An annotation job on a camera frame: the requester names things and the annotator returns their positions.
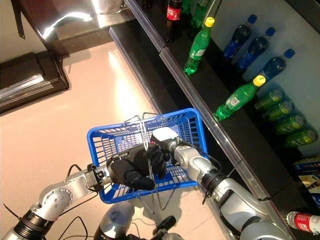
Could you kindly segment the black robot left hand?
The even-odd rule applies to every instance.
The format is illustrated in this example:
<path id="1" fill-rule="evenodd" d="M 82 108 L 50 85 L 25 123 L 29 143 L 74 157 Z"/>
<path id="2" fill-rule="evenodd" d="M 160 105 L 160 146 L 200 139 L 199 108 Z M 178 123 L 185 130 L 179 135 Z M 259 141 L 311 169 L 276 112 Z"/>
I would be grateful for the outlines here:
<path id="1" fill-rule="evenodd" d="M 150 155 L 142 144 L 113 155 L 106 162 L 111 181 L 133 189 L 153 190 L 155 182 L 148 178 Z"/>

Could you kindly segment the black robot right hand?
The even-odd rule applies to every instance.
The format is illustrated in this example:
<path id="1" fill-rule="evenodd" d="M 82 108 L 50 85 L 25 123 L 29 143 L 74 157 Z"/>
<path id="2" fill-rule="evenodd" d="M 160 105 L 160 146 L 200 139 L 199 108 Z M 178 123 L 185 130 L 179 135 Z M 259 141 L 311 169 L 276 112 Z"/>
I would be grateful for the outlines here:
<path id="1" fill-rule="evenodd" d="M 171 154 L 158 144 L 149 144 L 146 157 L 150 160 L 152 173 L 162 180 L 166 176 L 167 162 L 172 160 Z"/>

